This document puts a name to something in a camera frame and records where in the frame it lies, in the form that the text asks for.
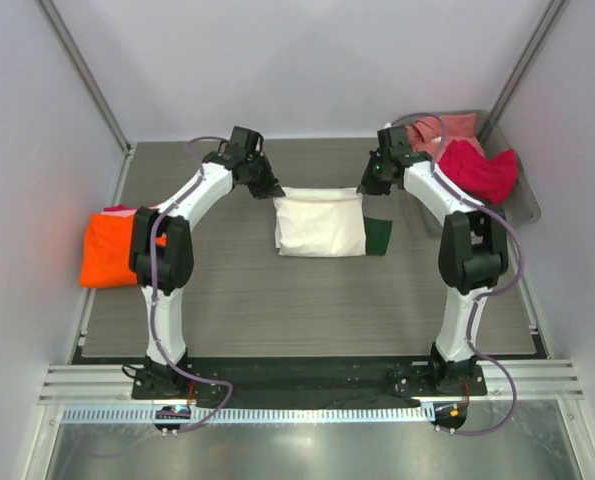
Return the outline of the white green raglan t shirt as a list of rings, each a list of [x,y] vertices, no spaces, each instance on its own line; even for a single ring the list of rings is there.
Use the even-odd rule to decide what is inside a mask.
[[[393,222],[365,215],[363,195],[353,188],[286,187],[273,205],[281,256],[346,258],[388,251]]]

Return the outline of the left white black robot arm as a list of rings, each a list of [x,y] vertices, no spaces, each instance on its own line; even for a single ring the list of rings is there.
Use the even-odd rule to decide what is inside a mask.
[[[228,139],[197,137],[218,146],[199,159],[198,171],[169,199],[142,206],[133,217],[129,269],[146,302],[148,347],[133,379],[132,397],[182,397],[195,377],[189,373],[182,332],[183,290],[194,269],[192,231],[223,197],[245,186],[256,199],[282,197],[284,191],[263,151],[261,133],[235,126]]]

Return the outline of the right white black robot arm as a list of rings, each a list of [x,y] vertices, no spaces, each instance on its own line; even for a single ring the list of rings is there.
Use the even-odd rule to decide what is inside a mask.
[[[450,395],[475,376],[483,309],[508,270],[505,217],[449,180],[429,154],[414,151],[403,126],[379,130],[377,141],[358,192],[388,195],[395,186],[419,200],[442,227],[438,270],[447,298],[427,379],[434,392]]]

